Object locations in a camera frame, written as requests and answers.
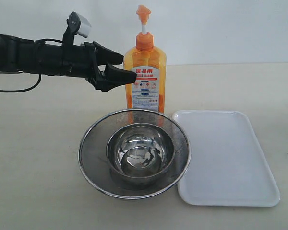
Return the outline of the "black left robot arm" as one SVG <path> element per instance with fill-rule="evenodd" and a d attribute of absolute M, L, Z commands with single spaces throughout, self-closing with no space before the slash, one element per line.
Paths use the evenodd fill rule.
<path fill-rule="evenodd" d="M 123 62 L 123 55 L 97 42 L 81 45 L 46 42 L 46 39 L 33 41 L 0 34 L 0 73 L 84 78 L 102 92 L 136 80 L 135 72 L 117 67 Z"/>

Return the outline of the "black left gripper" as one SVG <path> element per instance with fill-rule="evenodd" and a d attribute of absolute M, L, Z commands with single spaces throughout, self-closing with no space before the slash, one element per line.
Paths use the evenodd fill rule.
<path fill-rule="evenodd" d="M 123 63 L 123 55 L 105 48 L 98 42 L 77 46 L 62 43 L 61 75 L 86 79 L 96 90 L 108 92 L 116 87 L 134 83 L 137 74 L 113 65 Z M 98 66 L 106 65 L 103 73 Z"/>

